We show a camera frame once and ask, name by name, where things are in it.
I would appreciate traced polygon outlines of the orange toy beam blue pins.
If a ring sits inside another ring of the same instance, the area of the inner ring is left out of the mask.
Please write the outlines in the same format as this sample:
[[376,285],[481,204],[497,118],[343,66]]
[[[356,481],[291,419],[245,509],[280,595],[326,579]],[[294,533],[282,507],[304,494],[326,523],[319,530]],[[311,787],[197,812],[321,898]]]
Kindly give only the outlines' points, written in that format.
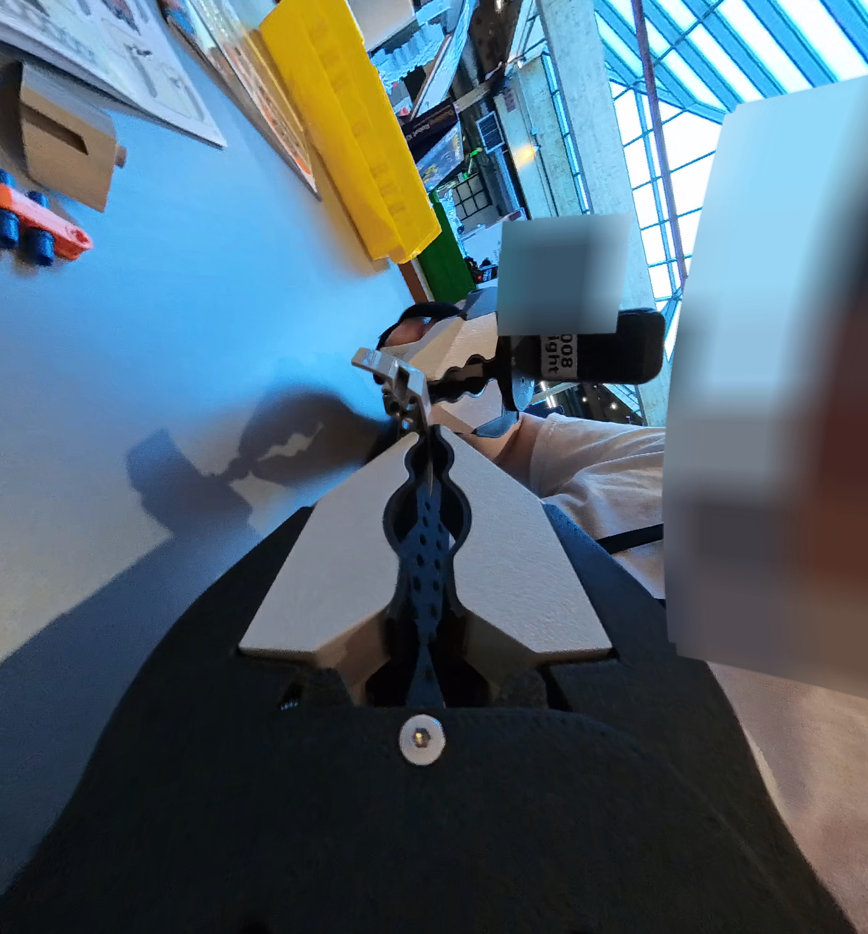
[[93,248],[90,236],[56,214],[42,192],[21,192],[13,177],[0,168],[0,250],[19,252],[35,266],[55,260],[73,262]]

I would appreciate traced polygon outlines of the toy instruction booklet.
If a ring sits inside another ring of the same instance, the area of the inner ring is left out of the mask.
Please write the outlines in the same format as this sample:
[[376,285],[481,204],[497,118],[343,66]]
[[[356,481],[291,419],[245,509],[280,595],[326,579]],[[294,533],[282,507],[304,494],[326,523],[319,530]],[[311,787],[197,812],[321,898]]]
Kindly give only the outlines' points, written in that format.
[[183,134],[227,146],[148,2],[0,1],[0,42]]

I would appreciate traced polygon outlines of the person's right forearm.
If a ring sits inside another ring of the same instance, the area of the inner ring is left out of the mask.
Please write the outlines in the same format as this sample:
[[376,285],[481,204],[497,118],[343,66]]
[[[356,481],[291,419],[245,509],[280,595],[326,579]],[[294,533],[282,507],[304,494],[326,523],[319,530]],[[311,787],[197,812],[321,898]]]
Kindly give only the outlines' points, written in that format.
[[490,457],[542,500],[659,520],[665,436],[664,428],[528,414]]

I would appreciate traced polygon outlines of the colourful booklet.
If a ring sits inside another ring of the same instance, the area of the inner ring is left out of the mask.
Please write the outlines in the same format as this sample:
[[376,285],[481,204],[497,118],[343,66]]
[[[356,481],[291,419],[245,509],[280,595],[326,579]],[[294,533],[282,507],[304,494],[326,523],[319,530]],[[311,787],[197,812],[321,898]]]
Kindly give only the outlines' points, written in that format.
[[158,1],[158,6],[171,31],[319,199],[304,125],[258,29],[274,2]]

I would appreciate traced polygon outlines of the person's pale shirt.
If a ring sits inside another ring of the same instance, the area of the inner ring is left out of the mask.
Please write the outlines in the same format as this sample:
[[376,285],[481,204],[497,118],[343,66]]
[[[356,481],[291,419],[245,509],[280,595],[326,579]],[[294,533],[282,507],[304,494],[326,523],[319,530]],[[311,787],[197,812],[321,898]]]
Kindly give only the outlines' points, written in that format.
[[710,665],[779,815],[858,932],[868,932],[868,700]]

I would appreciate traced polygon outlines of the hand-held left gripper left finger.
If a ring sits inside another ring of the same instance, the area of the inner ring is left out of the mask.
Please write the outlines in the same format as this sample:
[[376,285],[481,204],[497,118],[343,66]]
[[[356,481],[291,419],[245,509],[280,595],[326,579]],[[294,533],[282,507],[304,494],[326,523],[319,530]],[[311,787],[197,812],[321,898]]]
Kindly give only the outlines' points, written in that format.
[[384,619],[399,575],[384,512],[419,439],[408,433],[316,503],[239,642],[243,656],[333,669],[366,706],[367,683],[389,659]]

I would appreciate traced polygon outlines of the dark perforated desk panel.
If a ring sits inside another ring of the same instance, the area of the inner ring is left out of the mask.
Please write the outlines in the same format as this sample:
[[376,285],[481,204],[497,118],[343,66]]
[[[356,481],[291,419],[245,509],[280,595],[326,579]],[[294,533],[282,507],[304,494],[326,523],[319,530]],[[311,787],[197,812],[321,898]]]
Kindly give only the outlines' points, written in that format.
[[459,634],[439,446],[428,435],[408,451],[408,485],[396,495],[393,515],[399,572],[388,629],[396,695],[407,710],[428,714],[447,706],[441,676],[449,676]]

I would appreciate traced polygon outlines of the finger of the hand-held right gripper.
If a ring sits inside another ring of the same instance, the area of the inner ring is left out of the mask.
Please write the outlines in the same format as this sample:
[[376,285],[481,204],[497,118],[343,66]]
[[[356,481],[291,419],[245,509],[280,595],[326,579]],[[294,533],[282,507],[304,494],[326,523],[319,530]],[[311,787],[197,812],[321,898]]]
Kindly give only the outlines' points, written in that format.
[[502,438],[518,426],[520,417],[507,408],[498,380],[489,379],[479,391],[464,391],[454,400],[432,403],[428,432],[440,426],[456,435]]
[[401,359],[425,374],[430,388],[446,387],[489,377],[496,358],[498,315],[488,312],[471,319],[458,315],[433,318],[426,335],[413,344],[401,345]]

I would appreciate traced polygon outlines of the grey curved toy panel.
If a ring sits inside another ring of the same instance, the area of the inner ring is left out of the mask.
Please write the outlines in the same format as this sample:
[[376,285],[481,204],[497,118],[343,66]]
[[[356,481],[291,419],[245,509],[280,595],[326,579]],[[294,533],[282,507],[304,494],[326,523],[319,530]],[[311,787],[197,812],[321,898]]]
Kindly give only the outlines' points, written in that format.
[[387,351],[361,347],[351,360],[352,366],[381,382],[384,410],[403,433],[426,436],[431,417],[431,403],[425,374]]

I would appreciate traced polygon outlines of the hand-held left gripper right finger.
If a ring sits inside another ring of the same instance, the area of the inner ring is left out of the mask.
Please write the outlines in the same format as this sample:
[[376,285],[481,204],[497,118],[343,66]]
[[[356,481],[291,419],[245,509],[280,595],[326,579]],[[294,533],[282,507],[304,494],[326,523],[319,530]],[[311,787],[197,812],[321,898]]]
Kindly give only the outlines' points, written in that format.
[[446,705],[487,706],[520,671],[610,656],[541,500],[444,427],[432,430],[432,463],[448,542],[433,641]]

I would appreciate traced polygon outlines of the grey desk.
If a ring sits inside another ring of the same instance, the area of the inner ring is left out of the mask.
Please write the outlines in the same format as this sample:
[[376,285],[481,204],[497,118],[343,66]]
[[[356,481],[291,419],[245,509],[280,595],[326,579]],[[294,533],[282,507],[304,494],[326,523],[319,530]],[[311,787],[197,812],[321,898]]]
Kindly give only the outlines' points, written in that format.
[[[128,150],[95,242],[0,251],[0,893],[113,708],[212,582],[368,452],[350,365],[408,305],[322,169],[315,198],[172,42],[217,149],[90,96]],[[19,53],[0,46],[0,167],[24,189]]]

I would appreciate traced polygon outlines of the green board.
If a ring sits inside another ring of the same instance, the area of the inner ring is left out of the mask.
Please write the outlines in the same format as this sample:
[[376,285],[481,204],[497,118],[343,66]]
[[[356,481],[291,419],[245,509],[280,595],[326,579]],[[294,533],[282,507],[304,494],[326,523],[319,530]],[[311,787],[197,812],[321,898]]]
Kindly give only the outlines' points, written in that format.
[[475,283],[444,206],[435,193],[431,193],[431,206],[440,224],[440,234],[417,260],[434,300],[456,304],[474,291]]

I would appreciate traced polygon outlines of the dark printed box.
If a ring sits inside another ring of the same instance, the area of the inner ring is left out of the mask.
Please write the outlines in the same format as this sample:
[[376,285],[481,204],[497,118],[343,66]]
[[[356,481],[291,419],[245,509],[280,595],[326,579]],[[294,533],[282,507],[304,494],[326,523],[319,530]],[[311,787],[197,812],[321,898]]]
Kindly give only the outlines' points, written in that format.
[[402,131],[427,193],[443,184],[462,164],[462,124],[451,99],[404,123]]

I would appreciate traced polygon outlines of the tan slotted block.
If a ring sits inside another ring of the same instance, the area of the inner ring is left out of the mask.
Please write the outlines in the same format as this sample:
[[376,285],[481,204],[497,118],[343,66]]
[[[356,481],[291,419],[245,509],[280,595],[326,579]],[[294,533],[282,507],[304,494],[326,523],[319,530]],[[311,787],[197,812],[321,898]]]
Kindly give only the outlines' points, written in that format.
[[19,126],[29,177],[100,213],[127,153],[110,116],[86,88],[26,62]]

